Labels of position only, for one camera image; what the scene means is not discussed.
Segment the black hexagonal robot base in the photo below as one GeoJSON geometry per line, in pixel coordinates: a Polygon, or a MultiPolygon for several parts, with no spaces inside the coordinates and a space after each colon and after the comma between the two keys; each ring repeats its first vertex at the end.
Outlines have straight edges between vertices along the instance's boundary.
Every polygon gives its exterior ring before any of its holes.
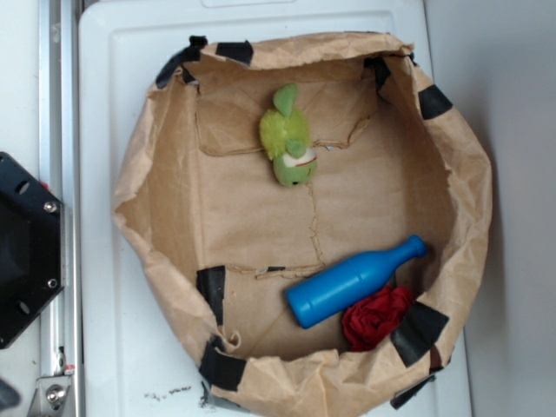
{"type": "Polygon", "coordinates": [[[63,204],[1,154],[1,348],[61,292],[63,204]]]}

